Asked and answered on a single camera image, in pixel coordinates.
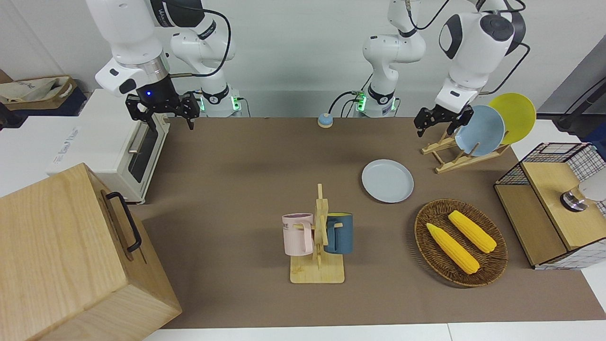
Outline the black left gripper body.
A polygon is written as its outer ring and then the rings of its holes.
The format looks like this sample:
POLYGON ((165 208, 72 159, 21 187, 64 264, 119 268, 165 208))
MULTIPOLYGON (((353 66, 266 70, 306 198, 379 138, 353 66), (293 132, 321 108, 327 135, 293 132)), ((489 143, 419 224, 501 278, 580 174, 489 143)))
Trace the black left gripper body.
POLYGON ((435 126, 439 123, 452 123, 458 117, 459 113, 457 111, 452 111, 436 104, 432 109, 428 110, 428 125, 435 126))

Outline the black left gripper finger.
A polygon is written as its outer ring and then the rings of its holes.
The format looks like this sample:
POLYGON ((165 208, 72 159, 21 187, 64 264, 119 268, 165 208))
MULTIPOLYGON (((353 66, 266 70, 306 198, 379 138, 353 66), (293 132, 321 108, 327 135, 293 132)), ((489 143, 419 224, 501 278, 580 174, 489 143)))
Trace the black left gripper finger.
POLYGON ((451 136, 460 127, 468 125, 473 114, 474 114, 474 110, 473 110, 472 106, 465 106, 463 108, 463 110, 461 111, 460 115, 457 118, 452 119, 450 125, 446 129, 446 134, 448 134, 448 136, 451 136))
POLYGON ((433 110, 428 108, 421 108, 414 119, 416 133, 419 138, 423 136, 425 131, 434 125, 433 123, 433 110))

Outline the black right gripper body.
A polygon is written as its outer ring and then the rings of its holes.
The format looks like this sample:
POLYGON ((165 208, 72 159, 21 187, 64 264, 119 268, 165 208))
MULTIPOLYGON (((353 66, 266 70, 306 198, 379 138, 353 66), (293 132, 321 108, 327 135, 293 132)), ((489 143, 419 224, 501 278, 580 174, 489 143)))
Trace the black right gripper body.
POLYGON ((152 109, 155 114, 178 115, 179 95, 169 75, 137 89, 136 92, 142 105, 152 109))

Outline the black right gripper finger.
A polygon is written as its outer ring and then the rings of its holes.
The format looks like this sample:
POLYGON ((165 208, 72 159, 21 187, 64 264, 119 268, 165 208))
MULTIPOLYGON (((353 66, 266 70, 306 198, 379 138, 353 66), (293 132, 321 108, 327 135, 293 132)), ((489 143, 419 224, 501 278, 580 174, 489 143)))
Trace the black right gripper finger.
POLYGON ((179 96, 178 116, 186 120, 190 130, 194 130, 194 120, 199 118, 200 106, 194 93, 188 92, 179 96))
POLYGON ((137 95, 127 95, 125 98, 125 105, 132 120, 145 123, 152 132, 156 133, 157 128, 153 120, 154 111, 146 106, 144 106, 145 110, 141 110, 139 108, 141 104, 141 99, 137 95))

